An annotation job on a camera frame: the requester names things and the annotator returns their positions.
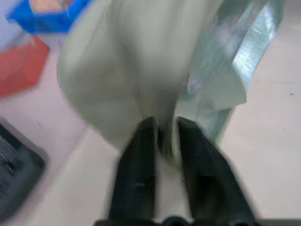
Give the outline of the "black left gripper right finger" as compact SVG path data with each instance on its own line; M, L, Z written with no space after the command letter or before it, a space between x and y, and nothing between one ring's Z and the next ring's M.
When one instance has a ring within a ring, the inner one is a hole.
M219 149L195 122L179 117L177 125L191 216L195 220L255 220Z

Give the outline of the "dark grey ribbed object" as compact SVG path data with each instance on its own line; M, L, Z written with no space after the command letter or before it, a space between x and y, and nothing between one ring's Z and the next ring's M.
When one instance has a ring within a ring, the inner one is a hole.
M0 224L18 212L46 168L43 156L0 118Z

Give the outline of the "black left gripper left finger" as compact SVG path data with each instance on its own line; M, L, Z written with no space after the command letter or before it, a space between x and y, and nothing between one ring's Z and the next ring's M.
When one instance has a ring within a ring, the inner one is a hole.
M155 212L155 120L138 127L118 163L109 208L109 219L146 219Z

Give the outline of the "orange items in blue bin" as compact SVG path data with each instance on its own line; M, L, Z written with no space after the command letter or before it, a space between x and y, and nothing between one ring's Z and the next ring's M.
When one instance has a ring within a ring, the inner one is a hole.
M29 0L31 9L36 13L57 12L68 8L73 0Z

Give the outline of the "pale green bag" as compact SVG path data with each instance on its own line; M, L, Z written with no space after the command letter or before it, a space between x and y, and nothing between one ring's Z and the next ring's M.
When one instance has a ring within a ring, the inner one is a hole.
M92 0L61 49L57 80L77 114L118 150L154 117L179 162L174 112L200 32L223 0Z

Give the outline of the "red plastic bin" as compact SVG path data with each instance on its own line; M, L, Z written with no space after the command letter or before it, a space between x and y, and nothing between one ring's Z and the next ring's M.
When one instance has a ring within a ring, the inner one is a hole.
M35 86L48 54L49 46L37 36L0 51L0 98Z

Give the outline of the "blue plastic bin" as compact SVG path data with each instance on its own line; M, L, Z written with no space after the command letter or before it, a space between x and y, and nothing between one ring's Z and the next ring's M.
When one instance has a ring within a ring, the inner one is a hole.
M73 0L61 12L34 13L29 0L20 0L6 15L9 22L16 22L28 33L67 33L81 12L93 0Z

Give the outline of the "green mesh zip pouch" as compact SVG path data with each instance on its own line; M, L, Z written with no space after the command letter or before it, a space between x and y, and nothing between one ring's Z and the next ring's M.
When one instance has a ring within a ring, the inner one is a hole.
M283 19L286 0L223 0L200 33L175 115L217 141L246 102L252 76Z

